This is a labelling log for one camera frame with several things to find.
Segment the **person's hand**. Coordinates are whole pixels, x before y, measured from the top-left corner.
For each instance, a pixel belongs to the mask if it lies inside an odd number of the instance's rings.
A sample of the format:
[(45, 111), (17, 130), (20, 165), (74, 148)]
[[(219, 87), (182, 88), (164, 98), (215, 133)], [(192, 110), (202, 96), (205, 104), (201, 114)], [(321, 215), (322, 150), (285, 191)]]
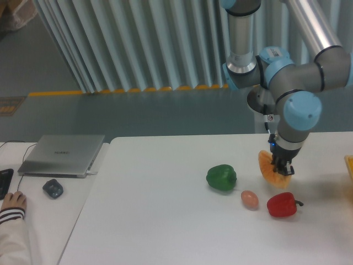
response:
[(21, 192), (7, 193), (1, 206), (1, 219), (24, 218), (27, 208), (26, 196)]

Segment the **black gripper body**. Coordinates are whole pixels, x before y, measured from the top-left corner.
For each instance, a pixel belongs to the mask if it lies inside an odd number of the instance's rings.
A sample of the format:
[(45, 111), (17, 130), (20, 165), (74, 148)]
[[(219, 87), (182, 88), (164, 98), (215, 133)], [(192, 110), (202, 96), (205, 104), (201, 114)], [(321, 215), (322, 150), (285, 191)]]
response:
[(290, 142), (280, 134), (270, 134), (269, 144), (273, 163), (291, 163), (301, 149), (301, 142)]

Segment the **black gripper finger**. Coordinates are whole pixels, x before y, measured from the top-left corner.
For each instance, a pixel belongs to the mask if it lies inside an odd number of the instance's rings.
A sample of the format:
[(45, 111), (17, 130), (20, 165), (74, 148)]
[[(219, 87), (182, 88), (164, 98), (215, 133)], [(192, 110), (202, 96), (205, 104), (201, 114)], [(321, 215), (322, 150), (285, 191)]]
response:
[(289, 161), (280, 164), (280, 174), (283, 176), (294, 175), (294, 169)]
[(273, 171), (279, 173), (281, 171), (281, 159), (277, 156), (272, 157)]

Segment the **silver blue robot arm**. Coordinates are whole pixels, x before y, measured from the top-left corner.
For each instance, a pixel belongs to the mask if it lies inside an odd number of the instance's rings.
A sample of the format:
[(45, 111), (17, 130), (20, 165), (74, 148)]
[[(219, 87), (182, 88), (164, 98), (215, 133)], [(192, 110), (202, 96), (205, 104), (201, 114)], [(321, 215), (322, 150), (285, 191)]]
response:
[(292, 159), (316, 126), (322, 103), (317, 93), (352, 85), (352, 55), (347, 53), (317, 1), (286, 1), (304, 43), (314, 60), (295, 65), (280, 47), (253, 50), (254, 15), (260, 1), (222, 1), (227, 13), (230, 53), (223, 65), (231, 89), (259, 85), (273, 100), (280, 117), (269, 136), (273, 170), (294, 174)]

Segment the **white striped sleeve forearm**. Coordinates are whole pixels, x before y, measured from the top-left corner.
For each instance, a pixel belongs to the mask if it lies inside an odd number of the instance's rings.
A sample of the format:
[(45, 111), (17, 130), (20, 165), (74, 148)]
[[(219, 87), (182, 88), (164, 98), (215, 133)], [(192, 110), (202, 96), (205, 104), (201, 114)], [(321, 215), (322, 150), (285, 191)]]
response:
[(32, 264), (25, 210), (1, 210), (1, 264)]

